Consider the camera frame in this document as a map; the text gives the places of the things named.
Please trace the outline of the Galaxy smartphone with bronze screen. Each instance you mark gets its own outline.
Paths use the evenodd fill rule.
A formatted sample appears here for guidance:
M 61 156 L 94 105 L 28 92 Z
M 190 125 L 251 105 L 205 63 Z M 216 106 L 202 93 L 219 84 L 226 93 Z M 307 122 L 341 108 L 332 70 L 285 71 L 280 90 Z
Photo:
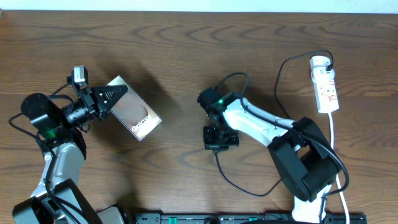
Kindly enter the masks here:
M 138 141 L 142 141 L 162 122 L 162 118 L 122 76 L 118 75 L 108 83 L 108 86 L 116 85 L 126 85 L 127 93 L 111 108 L 111 112 Z

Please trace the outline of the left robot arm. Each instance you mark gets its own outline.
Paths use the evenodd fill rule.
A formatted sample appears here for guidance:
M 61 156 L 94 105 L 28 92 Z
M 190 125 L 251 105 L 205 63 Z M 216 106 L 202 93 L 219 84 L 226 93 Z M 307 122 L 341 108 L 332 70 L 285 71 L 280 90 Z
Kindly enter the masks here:
M 12 217 L 16 223 L 133 223 L 119 205 L 95 211 L 78 188 L 86 160 L 82 134 L 89 131 L 89 121 L 109 115 L 127 87 L 73 87 L 77 100 L 56 90 L 51 95 L 31 94 L 21 104 L 21 114 L 37 129 L 35 134 L 26 134 L 39 145 L 45 167 L 37 188 L 13 208 Z M 70 104 L 59 108 L 54 103 L 57 99 L 70 100 Z

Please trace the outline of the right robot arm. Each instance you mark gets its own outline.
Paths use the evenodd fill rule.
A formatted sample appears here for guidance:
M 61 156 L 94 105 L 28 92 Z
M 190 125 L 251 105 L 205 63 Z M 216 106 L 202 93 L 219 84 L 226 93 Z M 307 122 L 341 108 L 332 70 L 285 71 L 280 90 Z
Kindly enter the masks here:
M 344 167 L 314 121 L 283 119 L 238 93 L 221 96 L 214 88 L 201 92 L 197 102 L 214 122 L 203 128 L 205 149 L 219 154 L 239 145 L 239 132 L 249 135 L 269 150 L 281 181 L 294 195 L 293 219 L 324 220 L 326 197 Z

